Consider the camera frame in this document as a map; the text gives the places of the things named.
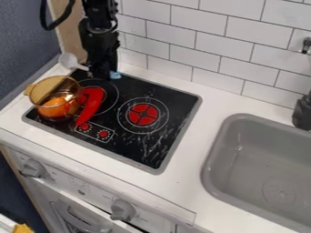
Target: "stove knob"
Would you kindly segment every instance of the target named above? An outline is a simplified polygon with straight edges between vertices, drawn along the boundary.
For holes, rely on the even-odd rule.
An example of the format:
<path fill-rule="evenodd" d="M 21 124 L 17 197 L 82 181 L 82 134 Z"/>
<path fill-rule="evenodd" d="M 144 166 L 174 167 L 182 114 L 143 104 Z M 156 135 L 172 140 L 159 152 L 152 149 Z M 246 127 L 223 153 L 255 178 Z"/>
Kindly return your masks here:
<path fill-rule="evenodd" d="M 112 214 L 110 218 L 112 220 L 121 220 L 128 222 L 136 215 L 136 210 L 128 202 L 117 199 L 111 206 Z"/>
<path fill-rule="evenodd" d="M 88 130 L 90 127 L 91 127 L 91 126 L 90 126 L 90 124 L 88 124 L 88 123 L 84 123 L 84 124 L 82 124 L 82 125 L 80 126 L 80 128 L 81 128 L 83 131 Z"/>
<path fill-rule="evenodd" d="M 108 136 L 108 131 L 105 130 L 105 129 L 102 130 L 102 131 L 100 131 L 100 132 L 99 132 L 99 136 L 100 136 L 100 137 L 107 137 L 107 136 Z"/>
<path fill-rule="evenodd" d="M 38 161 L 35 161 L 34 159 L 30 158 L 25 162 L 24 168 L 21 171 L 21 173 L 25 177 L 40 178 L 46 174 L 46 169 Z"/>

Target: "gray sink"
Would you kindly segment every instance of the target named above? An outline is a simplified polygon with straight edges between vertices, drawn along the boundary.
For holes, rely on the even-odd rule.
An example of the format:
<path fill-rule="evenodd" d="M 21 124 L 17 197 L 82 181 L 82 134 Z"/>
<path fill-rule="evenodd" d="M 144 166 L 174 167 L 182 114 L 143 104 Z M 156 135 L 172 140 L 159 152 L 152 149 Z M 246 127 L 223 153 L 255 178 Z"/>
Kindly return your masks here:
<path fill-rule="evenodd" d="M 257 116 L 231 116 L 206 160 L 202 183 L 230 205 L 311 232 L 311 133 Z"/>

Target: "oven door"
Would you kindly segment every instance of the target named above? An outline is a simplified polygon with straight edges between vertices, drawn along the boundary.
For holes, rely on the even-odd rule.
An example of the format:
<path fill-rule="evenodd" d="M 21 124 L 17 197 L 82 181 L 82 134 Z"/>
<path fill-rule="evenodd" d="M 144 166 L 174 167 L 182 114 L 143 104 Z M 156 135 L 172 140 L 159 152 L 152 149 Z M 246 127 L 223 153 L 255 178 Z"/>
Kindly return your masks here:
<path fill-rule="evenodd" d="M 56 219 L 57 228 L 65 233 L 143 233 L 122 221 L 112 221 L 109 214 L 91 206 L 60 189 L 51 187 L 42 179 L 28 178 L 41 196 L 39 208 L 46 208 L 50 219 Z"/>

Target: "blue wall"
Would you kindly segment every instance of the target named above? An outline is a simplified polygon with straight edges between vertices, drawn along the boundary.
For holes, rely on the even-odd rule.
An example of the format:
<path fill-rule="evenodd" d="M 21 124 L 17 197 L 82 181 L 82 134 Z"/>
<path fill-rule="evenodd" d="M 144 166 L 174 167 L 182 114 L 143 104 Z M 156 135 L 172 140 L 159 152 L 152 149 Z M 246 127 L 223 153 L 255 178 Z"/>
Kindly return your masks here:
<path fill-rule="evenodd" d="M 39 22 L 40 0 L 0 1 L 0 100 L 59 53 Z"/>

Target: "oven handle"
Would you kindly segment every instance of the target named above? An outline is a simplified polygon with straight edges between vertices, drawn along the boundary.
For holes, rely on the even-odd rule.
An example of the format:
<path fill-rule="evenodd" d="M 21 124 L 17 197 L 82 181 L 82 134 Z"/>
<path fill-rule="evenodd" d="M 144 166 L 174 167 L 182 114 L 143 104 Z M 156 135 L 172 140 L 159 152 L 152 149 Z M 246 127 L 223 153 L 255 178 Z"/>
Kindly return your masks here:
<path fill-rule="evenodd" d="M 87 224 L 78 217 L 72 215 L 71 213 L 74 212 L 73 208 L 70 207 L 68 204 L 66 204 L 62 200 L 58 200 L 55 203 L 55 210 L 56 212 L 62 217 L 62 219 L 69 223 L 70 225 L 74 226 L 78 230 L 81 230 L 83 232 L 87 233 L 113 233 L 112 227 L 109 226 L 103 226 L 103 225 L 93 225 L 93 224 Z"/>

